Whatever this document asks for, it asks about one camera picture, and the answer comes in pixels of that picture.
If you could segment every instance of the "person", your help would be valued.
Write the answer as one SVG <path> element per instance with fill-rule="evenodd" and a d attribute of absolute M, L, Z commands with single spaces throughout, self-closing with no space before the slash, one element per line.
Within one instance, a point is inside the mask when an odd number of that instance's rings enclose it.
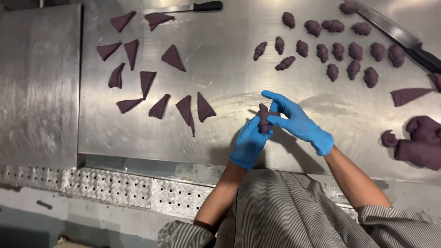
<path fill-rule="evenodd" d="M 230 160 L 194 223 L 174 221 L 158 234 L 160 248 L 439 248 L 441 226 L 425 213 L 392 208 L 372 180 L 334 144 L 302 108 L 270 91 L 268 116 L 323 156 L 340 189 L 358 212 L 352 220 L 306 174 L 251 169 L 272 135 L 258 132 L 255 116 L 240 129 Z"/>

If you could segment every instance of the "person's left hand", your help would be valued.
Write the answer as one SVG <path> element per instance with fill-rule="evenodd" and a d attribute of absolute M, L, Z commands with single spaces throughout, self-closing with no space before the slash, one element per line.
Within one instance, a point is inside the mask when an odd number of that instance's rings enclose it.
<path fill-rule="evenodd" d="M 266 141 L 273 135 L 272 130 L 265 134 L 259 133 L 258 116 L 254 116 L 239 130 L 230 161 L 240 167 L 251 169 L 265 146 Z"/>

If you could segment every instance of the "shirt sleeve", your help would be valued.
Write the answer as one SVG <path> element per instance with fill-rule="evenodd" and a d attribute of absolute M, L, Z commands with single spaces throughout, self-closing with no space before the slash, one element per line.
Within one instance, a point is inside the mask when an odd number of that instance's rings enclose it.
<path fill-rule="evenodd" d="M 213 247 L 215 242 L 207 229 L 181 221 L 165 224 L 158 233 L 158 248 L 205 248 Z"/>
<path fill-rule="evenodd" d="M 441 247 L 441 226 L 428 214 L 381 206 L 363 206 L 359 223 L 383 248 Z"/>

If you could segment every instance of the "person's right hand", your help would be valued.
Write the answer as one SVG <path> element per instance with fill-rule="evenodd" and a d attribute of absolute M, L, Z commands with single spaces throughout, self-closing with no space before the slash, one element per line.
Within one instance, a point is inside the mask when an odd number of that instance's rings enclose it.
<path fill-rule="evenodd" d="M 262 96 L 272 99 L 270 111 L 280 112 L 288 117 L 288 119 L 284 119 L 270 115 L 266 118 L 269 123 L 284 128 L 295 137 L 311 143 L 317 155 L 325 156 L 329 154 L 334 145 L 332 135 L 317 126 L 305 114 L 300 105 L 293 103 L 281 94 L 267 90 L 262 91 Z"/>

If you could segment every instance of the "metal work surface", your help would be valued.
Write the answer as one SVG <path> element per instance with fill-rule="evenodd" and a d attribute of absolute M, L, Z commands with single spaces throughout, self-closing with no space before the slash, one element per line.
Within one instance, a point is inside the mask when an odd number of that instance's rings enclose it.
<path fill-rule="evenodd" d="M 108 203 L 194 218 L 214 185 L 163 180 L 116 171 L 0 165 L 0 184 L 39 188 Z M 348 204 L 337 203 L 357 219 Z"/>
<path fill-rule="evenodd" d="M 109 19 L 132 10 L 145 10 L 188 1 L 85 0 L 84 39 L 82 53 L 82 88 L 80 99 L 79 144 L 81 153 L 146 158 L 154 160 L 225 165 L 232 139 L 247 119 L 252 118 L 263 102 L 262 90 L 282 93 L 299 103 L 305 112 L 324 130 L 330 132 L 335 144 L 370 177 L 439 184 L 441 172 L 417 168 L 392 159 L 380 143 L 383 131 L 392 129 L 398 138 L 407 137 L 403 125 L 413 116 L 428 115 L 441 122 L 440 94 L 428 94 L 405 106 L 393 106 L 390 91 L 410 87 L 432 87 L 426 71 L 407 59 L 401 68 L 394 68 L 388 59 L 375 62 L 369 54 L 370 45 L 380 42 L 389 47 L 392 42 L 373 28 L 367 36 L 356 35 L 351 25 L 361 22 L 358 15 L 340 13 L 338 0 L 264 1 L 225 0 L 220 12 L 175 13 L 175 21 L 164 23 L 150 32 L 143 15 L 133 17 L 122 33 L 117 33 Z M 441 57 L 439 1 L 366 0 L 375 8 L 417 35 L 427 51 Z M 296 27 L 289 29 L 281 22 L 284 11 L 295 16 Z M 303 24 L 309 20 L 322 22 L 339 19 L 346 25 L 340 34 L 323 30 L 319 38 L 306 32 Z M 285 41 L 279 56 L 274 49 L 276 36 Z M 119 48 L 102 62 L 95 47 L 121 40 L 140 41 L 134 71 L 125 68 L 123 88 L 109 89 L 111 72 L 121 62 L 127 63 L 124 49 Z M 309 45 L 309 56 L 295 52 L 301 39 Z M 262 41 L 268 45 L 265 54 L 253 61 L 254 48 Z M 362 70 L 354 81 L 348 79 L 346 68 L 349 43 L 364 49 Z M 335 60 L 332 44 L 345 46 L 345 58 Z M 315 56 L 316 45 L 325 44 L 329 61 L 321 64 Z M 162 54 L 176 45 L 187 72 L 161 61 Z M 285 57 L 296 61 L 285 71 L 275 66 Z M 335 63 L 339 78 L 331 82 L 326 66 Z M 363 71 L 374 67 L 380 82 L 373 89 L 363 82 Z M 147 100 L 126 114 L 120 114 L 117 101 L 142 97 L 139 72 L 157 71 Z M 217 113 L 204 123 L 197 118 L 197 92 L 206 98 Z M 171 99 L 162 120 L 148 117 L 149 109 L 164 94 Z M 195 137 L 185 125 L 175 104 L 191 95 Z M 283 171 L 330 174 L 323 160 L 315 155 L 310 144 L 274 129 L 274 136 L 265 146 L 259 162 Z"/>
<path fill-rule="evenodd" d="M 0 164 L 77 166 L 81 6 L 0 16 Z"/>

